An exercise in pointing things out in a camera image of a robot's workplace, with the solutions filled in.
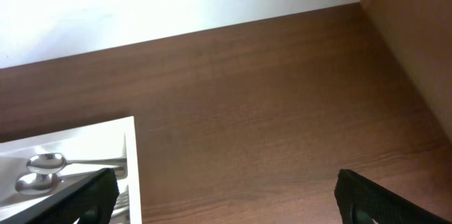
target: wooden tabletop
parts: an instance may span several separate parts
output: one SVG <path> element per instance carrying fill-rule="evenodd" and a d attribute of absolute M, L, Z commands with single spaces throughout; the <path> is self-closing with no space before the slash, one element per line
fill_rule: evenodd
<path fill-rule="evenodd" d="M 452 145 L 358 4 L 3 69 L 0 110 L 1 141 L 133 115 L 144 223 L 341 223 L 341 168 L 452 220 Z"/>

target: black object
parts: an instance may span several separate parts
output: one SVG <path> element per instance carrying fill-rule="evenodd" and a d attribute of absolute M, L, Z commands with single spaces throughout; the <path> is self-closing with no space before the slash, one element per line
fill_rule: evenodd
<path fill-rule="evenodd" d="M 344 224 L 451 224 L 352 170 L 339 172 L 334 195 Z"/>
<path fill-rule="evenodd" d="M 1 224 L 108 224 L 118 195 L 113 169 L 103 168 Z"/>

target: white wall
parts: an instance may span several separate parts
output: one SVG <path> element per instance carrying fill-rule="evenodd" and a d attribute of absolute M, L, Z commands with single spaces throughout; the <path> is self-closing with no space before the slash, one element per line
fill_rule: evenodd
<path fill-rule="evenodd" d="M 0 68 L 359 0 L 0 0 Z"/>

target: wooden panel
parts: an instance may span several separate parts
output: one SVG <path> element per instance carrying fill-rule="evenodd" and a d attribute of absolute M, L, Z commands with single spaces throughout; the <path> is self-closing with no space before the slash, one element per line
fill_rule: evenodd
<path fill-rule="evenodd" d="M 341 223 L 340 168 L 452 219 L 451 144 L 359 4 L 4 69 L 0 84 L 2 141 L 135 116 L 145 223 Z"/>
<path fill-rule="evenodd" d="M 452 138 L 452 0 L 361 0 Z"/>

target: metal spoon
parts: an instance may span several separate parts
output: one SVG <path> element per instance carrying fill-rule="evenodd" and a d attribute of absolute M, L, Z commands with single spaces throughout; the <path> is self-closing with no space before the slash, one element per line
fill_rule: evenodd
<path fill-rule="evenodd" d="M 123 167 L 115 167 L 113 170 L 117 177 L 123 177 L 126 171 Z M 58 183 L 64 180 L 79 180 L 90 173 L 93 172 L 65 175 L 63 177 L 58 176 L 58 174 L 40 175 L 31 173 L 19 177 L 15 188 L 17 192 L 24 195 L 46 194 L 56 188 Z"/>
<path fill-rule="evenodd" d="M 126 158 L 115 158 L 109 160 L 71 160 L 68 161 L 60 153 L 45 153 L 31 157 L 27 161 L 30 172 L 40 175 L 55 174 L 70 164 L 94 164 L 94 165 L 124 165 Z"/>

